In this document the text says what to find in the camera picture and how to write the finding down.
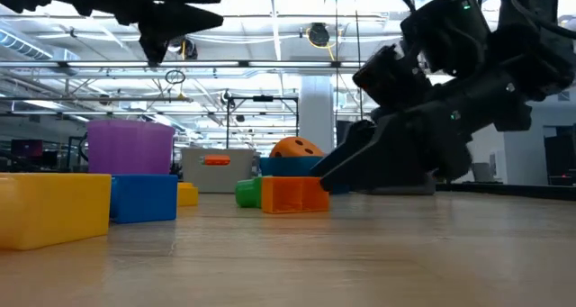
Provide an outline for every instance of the orange ball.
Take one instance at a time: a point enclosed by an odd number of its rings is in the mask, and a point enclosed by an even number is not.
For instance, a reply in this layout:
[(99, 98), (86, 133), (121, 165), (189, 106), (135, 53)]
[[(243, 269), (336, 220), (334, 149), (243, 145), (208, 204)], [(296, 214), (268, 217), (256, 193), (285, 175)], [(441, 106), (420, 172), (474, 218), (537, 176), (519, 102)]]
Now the orange ball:
[(321, 157), (324, 153), (312, 142), (302, 137), (288, 137), (278, 141), (270, 158)]

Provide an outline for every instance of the green block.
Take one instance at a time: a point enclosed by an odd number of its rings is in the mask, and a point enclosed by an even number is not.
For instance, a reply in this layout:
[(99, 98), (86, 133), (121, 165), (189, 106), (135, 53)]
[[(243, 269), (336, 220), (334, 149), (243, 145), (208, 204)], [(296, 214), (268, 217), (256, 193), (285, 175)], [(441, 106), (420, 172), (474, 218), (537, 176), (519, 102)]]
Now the green block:
[(236, 203), (241, 208), (262, 208), (262, 177), (236, 184)]

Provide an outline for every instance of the table surface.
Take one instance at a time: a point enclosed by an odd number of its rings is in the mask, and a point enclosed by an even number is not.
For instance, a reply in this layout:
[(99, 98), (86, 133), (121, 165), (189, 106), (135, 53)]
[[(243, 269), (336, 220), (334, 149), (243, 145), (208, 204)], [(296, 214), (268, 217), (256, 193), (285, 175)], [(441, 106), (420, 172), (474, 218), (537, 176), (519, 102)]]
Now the table surface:
[(2, 306), (574, 306), (576, 203), (334, 196), (269, 215), (201, 194), (176, 221), (0, 251)]

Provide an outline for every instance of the small yellow block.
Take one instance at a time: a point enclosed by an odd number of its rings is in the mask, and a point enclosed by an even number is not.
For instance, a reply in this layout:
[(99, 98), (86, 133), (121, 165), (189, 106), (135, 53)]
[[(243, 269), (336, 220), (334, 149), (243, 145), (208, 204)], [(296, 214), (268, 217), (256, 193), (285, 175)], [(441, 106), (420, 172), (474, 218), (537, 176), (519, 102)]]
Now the small yellow block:
[(178, 183), (178, 207), (198, 205), (198, 188), (191, 183)]
[(111, 183), (108, 175), (0, 174), (0, 248), (107, 234)]

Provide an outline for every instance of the purple cylinder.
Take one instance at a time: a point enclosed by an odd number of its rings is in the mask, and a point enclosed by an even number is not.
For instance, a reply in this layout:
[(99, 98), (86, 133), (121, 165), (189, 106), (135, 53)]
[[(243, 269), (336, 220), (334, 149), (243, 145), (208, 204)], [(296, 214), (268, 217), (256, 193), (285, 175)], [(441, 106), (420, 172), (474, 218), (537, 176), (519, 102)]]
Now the purple cylinder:
[(88, 123), (90, 173), (170, 173), (174, 128), (153, 122), (102, 120)]

